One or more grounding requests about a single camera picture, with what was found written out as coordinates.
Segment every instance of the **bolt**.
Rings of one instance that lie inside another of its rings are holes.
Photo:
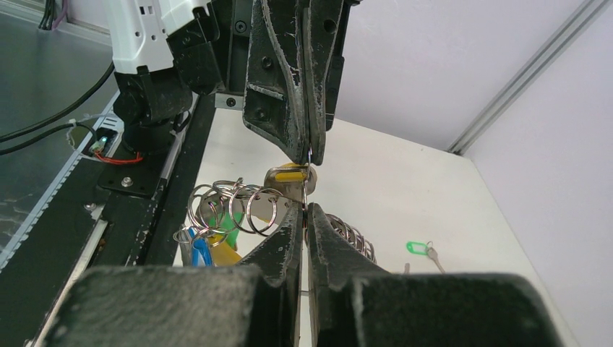
[[[245,30],[247,30],[247,24],[245,24],[245,22],[243,22],[242,20],[239,20],[234,25],[234,28],[236,29],[237,32],[242,34],[245,32]]]
[[[273,60],[265,56],[264,58],[262,58],[262,67],[264,68],[264,70],[269,70],[273,67]]]
[[[123,187],[126,187],[126,188],[127,188],[127,187],[130,187],[130,186],[131,186],[131,185],[133,185],[133,184],[134,184],[134,182],[133,182],[133,181],[132,181],[132,179],[131,179],[131,178],[129,178],[129,177],[124,177],[124,179],[122,179],[122,180],[121,180],[121,185],[122,185]]]

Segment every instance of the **key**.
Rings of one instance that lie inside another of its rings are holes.
[[[439,268],[439,271],[441,273],[445,273],[445,270],[443,270],[440,262],[439,262],[439,255],[437,253],[436,250],[434,250],[434,248],[432,247],[428,247],[428,249],[426,249],[426,252],[428,253],[428,258],[432,259],[432,261],[437,265],[437,267]]]

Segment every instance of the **white panel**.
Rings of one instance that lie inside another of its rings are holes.
[[[138,67],[154,72],[173,66],[156,1],[106,0],[104,4],[117,72],[136,74]]]
[[[108,29],[104,1],[108,0],[70,0],[68,16],[71,22]]]
[[[196,7],[207,8],[210,0],[160,0],[162,21],[168,34],[174,33],[180,27],[194,19],[193,10]]]
[[[613,7],[468,151],[582,346],[613,346]]]
[[[337,117],[446,149],[581,0],[364,0]]]

